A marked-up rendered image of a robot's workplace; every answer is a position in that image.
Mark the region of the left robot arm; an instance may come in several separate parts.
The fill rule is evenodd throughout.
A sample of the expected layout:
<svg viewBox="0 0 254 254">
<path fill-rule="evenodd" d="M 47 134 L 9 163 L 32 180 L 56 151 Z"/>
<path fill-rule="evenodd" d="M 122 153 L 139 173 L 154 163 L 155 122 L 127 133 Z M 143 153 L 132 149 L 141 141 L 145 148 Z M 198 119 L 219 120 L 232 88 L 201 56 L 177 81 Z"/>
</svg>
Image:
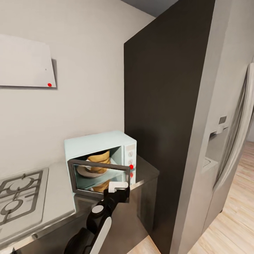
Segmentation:
<svg viewBox="0 0 254 254">
<path fill-rule="evenodd" d="M 126 190 L 117 190 L 126 188 Z M 130 197 L 127 182 L 110 182 L 103 191 L 104 200 L 92 208 L 86 227 L 74 235 L 65 248 L 64 254 L 98 254 L 111 226 L 111 215 L 119 202 L 125 203 Z"/>
</svg>

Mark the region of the popcorn bag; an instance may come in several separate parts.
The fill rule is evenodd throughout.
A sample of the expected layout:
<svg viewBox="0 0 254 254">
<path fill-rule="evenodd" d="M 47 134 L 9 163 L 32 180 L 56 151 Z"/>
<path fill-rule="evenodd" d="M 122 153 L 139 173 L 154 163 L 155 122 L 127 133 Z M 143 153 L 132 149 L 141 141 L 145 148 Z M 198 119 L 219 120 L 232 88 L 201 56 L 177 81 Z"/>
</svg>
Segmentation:
<svg viewBox="0 0 254 254">
<path fill-rule="evenodd" d="M 110 156 L 110 149 L 107 149 L 107 150 L 95 152 L 95 155 L 93 153 L 84 155 L 84 161 L 110 164 L 109 156 Z"/>
</svg>

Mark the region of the microwave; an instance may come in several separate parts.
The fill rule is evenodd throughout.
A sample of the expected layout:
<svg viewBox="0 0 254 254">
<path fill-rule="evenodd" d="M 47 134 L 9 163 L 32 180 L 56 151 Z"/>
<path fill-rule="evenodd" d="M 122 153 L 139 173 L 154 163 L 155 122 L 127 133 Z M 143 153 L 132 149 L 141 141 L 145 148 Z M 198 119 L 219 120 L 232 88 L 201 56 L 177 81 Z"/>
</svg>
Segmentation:
<svg viewBox="0 0 254 254">
<path fill-rule="evenodd" d="M 104 198 L 103 191 L 110 182 L 127 182 L 130 186 L 130 169 L 136 167 L 135 139 L 116 130 L 65 139 L 64 145 L 72 192 Z M 110 149 L 110 164 L 84 161 L 84 155 L 107 149 Z"/>
</svg>

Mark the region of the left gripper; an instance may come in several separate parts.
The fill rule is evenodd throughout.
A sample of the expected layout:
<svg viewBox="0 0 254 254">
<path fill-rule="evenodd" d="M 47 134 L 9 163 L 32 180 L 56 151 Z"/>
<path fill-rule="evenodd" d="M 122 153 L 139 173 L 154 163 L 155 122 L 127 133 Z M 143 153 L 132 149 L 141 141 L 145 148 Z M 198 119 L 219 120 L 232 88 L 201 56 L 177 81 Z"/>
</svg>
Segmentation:
<svg viewBox="0 0 254 254">
<path fill-rule="evenodd" d="M 104 195 L 104 199 L 106 198 L 112 199 L 115 203 L 115 206 L 117 206 L 119 202 L 125 203 L 126 198 L 130 197 L 130 186 L 126 190 L 117 190 L 114 193 L 109 193 L 108 189 L 105 189 L 103 191 L 103 195 Z"/>
</svg>

